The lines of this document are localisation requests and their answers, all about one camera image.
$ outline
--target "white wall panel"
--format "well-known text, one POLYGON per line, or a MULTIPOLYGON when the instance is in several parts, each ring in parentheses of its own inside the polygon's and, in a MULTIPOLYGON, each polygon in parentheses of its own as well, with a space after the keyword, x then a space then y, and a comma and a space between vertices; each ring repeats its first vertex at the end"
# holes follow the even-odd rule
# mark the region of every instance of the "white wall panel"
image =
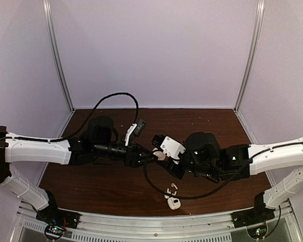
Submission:
POLYGON ((143 107, 234 107, 256 9, 256 0, 53 0, 74 106, 128 91, 143 107))
MULTIPOLYGON (((303 136, 303 1, 267 1, 254 68, 241 106, 259 143, 303 136)), ((272 171, 276 182, 292 168, 272 171)), ((303 191, 291 199, 303 233, 303 191)))
MULTIPOLYGON (((0 0, 0 125, 17 134, 56 137, 68 116, 42 1, 0 0)), ((17 167, 37 182, 43 165, 17 167)), ((0 241, 7 241, 19 202, 0 187, 0 241)))

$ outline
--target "dark brown wooden floor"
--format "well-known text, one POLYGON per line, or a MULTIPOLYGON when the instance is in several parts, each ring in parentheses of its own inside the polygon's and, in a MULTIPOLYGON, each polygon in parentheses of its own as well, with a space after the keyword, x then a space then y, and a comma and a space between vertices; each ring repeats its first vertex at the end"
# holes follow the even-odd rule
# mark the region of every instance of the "dark brown wooden floor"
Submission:
MULTIPOLYGON (((74 132, 88 115, 78 110, 67 126, 64 136, 74 132)), ((119 135, 125 134, 134 119, 133 109, 97 110, 115 121, 119 135)), ((232 110, 222 109, 141 109, 139 117, 147 127, 136 142, 152 149, 154 134, 184 141, 192 132, 212 132, 222 148, 248 143, 249 140, 232 110)), ((156 164, 148 166, 151 180, 164 191, 171 183, 181 196, 206 193, 217 186, 202 177, 187 173, 182 181, 174 179, 156 164)), ((205 214, 253 206, 254 196, 270 188, 264 173, 249 179, 233 181, 216 194, 199 200, 182 200, 181 208, 170 210, 167 201, 145 181, 143 168, 114 165, 62 166, 49 164, 41 187, 53 192, 59 207, 112 215, 170 216, 205 214)))

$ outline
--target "white plastic part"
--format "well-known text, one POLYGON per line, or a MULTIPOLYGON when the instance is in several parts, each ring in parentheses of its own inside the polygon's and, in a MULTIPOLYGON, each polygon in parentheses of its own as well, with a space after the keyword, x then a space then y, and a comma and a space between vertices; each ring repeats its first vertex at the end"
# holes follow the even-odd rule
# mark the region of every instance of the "white plastic part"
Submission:
POLYGON ((181 207, 181 202, 177 198, 170 197, 169 199, 167 199, 167 203, 170 209, 172 210, 179 209, 181 207))
MULTIPOLYGON (((7 136, 26 137, 16 135, 14 133, 8 133, 7 136)), ((6 139, 6 143, 8 143, 8 147, 6 148, 7 163, 12 163, 15 161, 39 161, 66 165, 69 163, 71 157, 71 151, 69 151, 70 144, 67 140, 48 143, 6 139)))
POLYGON ((12 176, 8 176, 1 183, 1 186, 9 189, 18 198, 27 201, 37 210, 42 210, 48 206, 48 196, 45 190, 31 184, 12 164, 10 172, 12 176))
POLYGON ((295 169, 279 184, 264 193, 266 208, 276 209, 287 198, 303 189, 303 166, 295 169))
POLYGON ((260 151, 270 149, 253 158, 252 164, 250 164, 250 175, 256 175, 258 173, 289 167, 296 165, 303 165, 303 144, 289 145, 280 148, 274 148, 274 146, 285 145, 291 143, 303 142, 303 137, 291 140, 287 142, 281 142, 269 145, 251 145, 248 148, 249 157, 257 154, 260 151))
MULTIPOLYGON (((166 192, 167 192, 167 193, 172 193, 171 190, 170 190, 169 188, 167 188, 166 192)), ((164 198, 165 198, 165 199, 169 199, 170 196, 164 195, 164 198)))
POLYGON ((179 154, 183 154, 185 152, 185 148, 181 143, 177 142, 176 140, 173 140, 171 137, 166 136, 164 141, 161 144, 161 149, 163 150, 163 153, 167 155, 168 157, 171 157, 174 159, 174 163, 179 163, 179 154))
POLYGON ((178 190, 177 186, 176 186, 174 183, 171 184, 171 187, 173 187, 173 188, 175 188, 176 190, 178 190))
POLYGON ((129 129, 127 130, 126 137, 125 137, 125 146, 129 145, 130 136, 135 131, 135 128, 137 127, 137 124, 132 124, 129 129))

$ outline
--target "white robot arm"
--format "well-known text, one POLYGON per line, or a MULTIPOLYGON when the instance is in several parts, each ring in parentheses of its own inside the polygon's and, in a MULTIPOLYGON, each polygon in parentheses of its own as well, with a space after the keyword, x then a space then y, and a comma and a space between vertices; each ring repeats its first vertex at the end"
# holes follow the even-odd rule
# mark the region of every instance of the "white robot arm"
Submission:
POLYGON ((0 185, 30 203, 38 219, 48 224, 66 224, 76 228, 79 214, 58 209, 53 194, 29 182, 13 163, 34 161, 78 166, 94 163, 97 157, 108 157, 123 160, 130 167, 139 167, 142 166, 141 158, 149 151, 131 143, 130 135, 139 136, 144 126, 142 120, 135 124, 125 142, 111 141, 113 121, 105 116, 91 119, 88 131, 80 138, 26 137, 8 133, 6 127, 0 126, 0 185))
MULTIPOLYGON (((0 127, 1 186, 29 202, 39 212, 40 217, 45 217, 44 221, 48 220, 51 223, 61 218, 75 221, 74 216, 78 214, 62 213, 57 208, 53 195, 32 185, 15 169, 13 162, 36 161, 83 165, 94 162, 97 156, 107 156, 123 160, 125 165, 139 167, 143 165, 141 162, 143 157, 146 157, 143 154, 150 154, 150 151, 129 143, 128 140, 122 143, 111 142, 110 139, 97 142, 94 138, 90 138, 91 136, 91 133, 87 133, 81 138, 74 139, 42 139, 7 133, 6 127, 0 127)), ((94 137, 99 137, 99 133, 97 132, 94 137)), ((300 166, 278 185, 259 194, 255 199, 255 210, 259 206, 260 212, 264 211, 272 215, 271 211, 279 204, 303 188, 303 137, 277 144, 241 145, 220 149, 213 134, 199 132, 190 135, 184 145, 170 137, 161 136, 155 136, 153 144, 171 157, 169 163, 162 161, 159 164, 177 178, 182 178, 186 170, 191 170, 213 179, 227 180, 232 176, 234 179, 240 179, 271 169, 300 166), (235 174, 240 167, 245 169, 240 174, 235 174)), ((247 225, 242 219, 243 216, 244 214, 235 215, 238 220, 235 223, 236 227, 247 225)), ((68 223, 68 227, 76 227, 76 225, 76 222, 68 223)))
POLYGON ((273 211, 303 189, 303 137, 282 143, 241 145, 222 150, 213 134, 201 132, 190 135, 184 146, 170 137, 158 136, 154 140, 164 154, 173 158, 163 167, 179 179, 186 170, 204 177, 227 180, 243 165, 247 166, 238 179, 271 169, 299 166, 279 184, 258 194, 253 209, 233 213, 235 227, 274 218, 273 211))

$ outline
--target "white bracket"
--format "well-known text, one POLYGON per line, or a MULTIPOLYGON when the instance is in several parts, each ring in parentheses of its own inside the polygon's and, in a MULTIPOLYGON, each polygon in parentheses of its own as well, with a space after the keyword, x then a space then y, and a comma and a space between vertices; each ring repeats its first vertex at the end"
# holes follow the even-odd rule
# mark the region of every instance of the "white bracket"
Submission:
POLYGON ((185 152, 184 146, 177 142, 176 140, 173 140, 172 138, 166 136, 164 141, 161 144, 161 149, 163 150, 163 153, 167 155, 168 157, 173 158, 174 163, 179 163, 179 154, 183 154, 185 152))
POLYGON ((129 145, 130 136, 134 132, 135 128, 137 127, 137 124, 132 124, 129 129, 127 130, 126 137, 125 137, 125 146, 129 145))

